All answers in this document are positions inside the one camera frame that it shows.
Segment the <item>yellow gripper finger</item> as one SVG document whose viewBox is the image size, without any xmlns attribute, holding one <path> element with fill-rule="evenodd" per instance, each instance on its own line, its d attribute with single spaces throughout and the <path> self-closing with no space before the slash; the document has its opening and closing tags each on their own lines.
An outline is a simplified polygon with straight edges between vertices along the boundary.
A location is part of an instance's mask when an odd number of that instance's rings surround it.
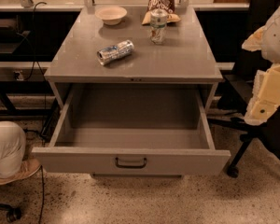
<svg viewBox="0 0 280 224">
<path fill-rule="evenodd" d="M 267 71 L 258 70 L 254 79 L 252 98 L 244 116 L 245 123 L 260 125 L 266 122 L 280 106 L 280 63 Z"/>
<path fill-rule="evenodd" d="M 248 39 L 244 41 L 244 43 L 242 44 L 242 49 L 251 52 L 262 50 L 262 37 L 264 31 L 264 26 L 258 28 L 258 30 L 256 30 L 252 35 L 248 37 Z"/>
</svg>

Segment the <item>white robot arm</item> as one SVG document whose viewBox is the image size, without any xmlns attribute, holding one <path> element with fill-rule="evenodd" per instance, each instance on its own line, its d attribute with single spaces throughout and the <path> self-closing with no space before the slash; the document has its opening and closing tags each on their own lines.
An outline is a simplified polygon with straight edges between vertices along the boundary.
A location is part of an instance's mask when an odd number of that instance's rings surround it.
<svg viewBox="0 0 280 224">
<path fill-rule="evenodd" d="M 272 62 L 266 71 L 258 70 L 244 121 L 249 125 L 266 122 L 280 106 L 280 6 L 242 45 L 248 51 L 261 51 Z"/>
</svg>

